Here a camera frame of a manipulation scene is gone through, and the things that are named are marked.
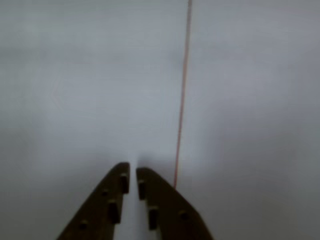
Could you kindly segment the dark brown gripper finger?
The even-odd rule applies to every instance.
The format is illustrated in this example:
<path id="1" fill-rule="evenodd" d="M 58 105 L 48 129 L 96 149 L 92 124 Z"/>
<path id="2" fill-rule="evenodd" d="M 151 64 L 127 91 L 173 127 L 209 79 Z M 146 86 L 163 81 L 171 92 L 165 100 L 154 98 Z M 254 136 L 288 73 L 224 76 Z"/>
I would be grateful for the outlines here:
<path id="1" fill-rule="evenodd" d="M 195 208 L 164 178 L 147 167 L 136 169 L 138 196 L 146 203 L 148 229 L 158 240 L 213 240 Z"/>
<path id="2" fill-rule="evenodd" d="M 123 196 L 129 193 L 130 164 L 116 164 L 58 236 L 59 240 L 112 240 L 121 222 Z"/>

